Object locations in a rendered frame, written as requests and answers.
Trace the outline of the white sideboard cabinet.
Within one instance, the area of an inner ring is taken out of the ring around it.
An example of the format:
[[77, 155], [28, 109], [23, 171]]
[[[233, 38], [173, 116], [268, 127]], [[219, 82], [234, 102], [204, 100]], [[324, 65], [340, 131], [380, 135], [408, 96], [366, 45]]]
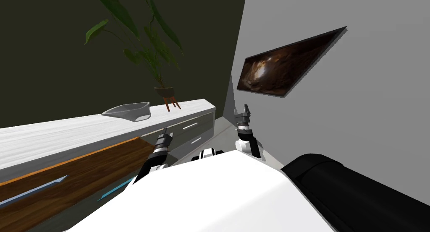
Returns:
[[[200, 116], [213, 112], [215, 121], [216, 108], [205, 99], [180, 102], [179, 106], [180, 108], [173, 107], [170, 111], [167, 111], [163, 105], [150, 107], [151, 117], [139, 122], [103, 115], [90, 115], [1, 128], [0, 183], [136, 137], [141, 138], [139, 134], [143, 130], [151, 130], [155, 125], [174, 119], [187, 119], [192, 115]], [[168, 164], [179, 160], [171, 156], [169, 152]], [[27, 232], [63, 232], [70, 229], [119, 195], [125, 187], [98, 201], [103, 194], [136, 176], [140, 169], [141, 167]]]

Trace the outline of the grey drawer front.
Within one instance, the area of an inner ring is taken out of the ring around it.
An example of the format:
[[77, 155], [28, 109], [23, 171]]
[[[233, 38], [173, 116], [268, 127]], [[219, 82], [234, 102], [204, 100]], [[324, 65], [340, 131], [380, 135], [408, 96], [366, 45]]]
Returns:
[[[198, 122], [198, 125], [183, 130], [183, 127]], [[163, 128], [168, 128], [168, 133], [173, 132], [173, 140], [169, 146], [169, 154], [177, 159], [182, 159], [193, 150], [197, 149], [204, 142], [208, 141], [213, 134], [214, 113], [207, 112], [203, 115], [192, 115], [191, 118], [174, 119], [162, 124], [155, 125], [152, 129], [143, 130], [139, 136], [148, 143], [155, 145], [158, 136]], [[192, 141], [201, 137], [198, 142]]]

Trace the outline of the grey bowl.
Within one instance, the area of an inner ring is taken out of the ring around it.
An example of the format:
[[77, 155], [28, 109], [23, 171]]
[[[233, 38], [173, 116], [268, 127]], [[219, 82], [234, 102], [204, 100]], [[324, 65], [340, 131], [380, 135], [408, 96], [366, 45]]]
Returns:
[[150, 102], [123, 104], [111, 108], [101, 115], [139, 122], [151, 117]]

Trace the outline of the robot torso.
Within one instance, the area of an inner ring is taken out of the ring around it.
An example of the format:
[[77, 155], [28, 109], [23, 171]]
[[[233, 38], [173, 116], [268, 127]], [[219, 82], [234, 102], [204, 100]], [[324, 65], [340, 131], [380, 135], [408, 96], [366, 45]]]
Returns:
[[150, 172], [67, 232], [337, 232], [279, 169], [240, 151]]

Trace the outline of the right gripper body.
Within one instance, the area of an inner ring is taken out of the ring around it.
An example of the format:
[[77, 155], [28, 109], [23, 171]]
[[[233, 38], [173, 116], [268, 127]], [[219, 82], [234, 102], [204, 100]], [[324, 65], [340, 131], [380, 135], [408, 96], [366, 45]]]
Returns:
[[241, 125], [241, 123], [249, 123], [250, 122], [250, 113], [240, 113], [234, 115], [234, 121], [238, 125]]

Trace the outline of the dark brown wall picture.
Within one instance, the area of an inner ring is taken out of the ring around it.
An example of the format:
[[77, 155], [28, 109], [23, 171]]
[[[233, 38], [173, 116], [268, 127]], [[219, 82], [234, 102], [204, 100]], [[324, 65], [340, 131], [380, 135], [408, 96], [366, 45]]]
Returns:
[[286, 97], [346, 31], [344, 26], [245, 58], [237, 90]]

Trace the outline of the green potted plant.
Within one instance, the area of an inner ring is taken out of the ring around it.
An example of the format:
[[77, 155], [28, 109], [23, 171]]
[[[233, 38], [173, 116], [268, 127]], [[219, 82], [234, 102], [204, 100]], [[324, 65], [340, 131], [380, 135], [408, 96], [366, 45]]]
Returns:
[[179, 65], [171, 49], [159, 36], [155, 25], [158, 24], [165, 35], [179, 48], [180, 52], [183, 52], [183, 48], [173, 29], [170, 28], [162, 18], [154, 0], [144, 0], [151, 13], [151, 20], [148, 25], [144, 26], [144, 34], [149, 40], [149, 46], [144, 46], [141, 42], [140, 32], [135, 22], [119, 0], [99, 1], [109, 11], [112, 20], [120, 28], [133, 47], [131, 50], [125, 48], [123, 50], [123, 54], [135, 65], [144, 63], [151, 76], [160, 85], [159, 87], [155, 87], [154, 90], [163, 98], [167, 111], [170, 111], [170, 104], [176, 108], [180, 108], [178, 101], [176, 101], [174, 97], [174, 88], [165, 85], [161, 73], [163, 63], [168, 65], [174, 64], [176, 68], [179, 68]]

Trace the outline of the brown wooden drawer front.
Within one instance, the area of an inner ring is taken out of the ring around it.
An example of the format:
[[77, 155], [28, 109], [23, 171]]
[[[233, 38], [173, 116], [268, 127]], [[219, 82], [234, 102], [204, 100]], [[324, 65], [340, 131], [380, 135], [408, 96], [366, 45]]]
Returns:
[[27, 232], [138, 170], [154, 145], [136, 137], [0, 183], [0, 202], [43, 184], [59, 183], [0, 208], [0, 232]]

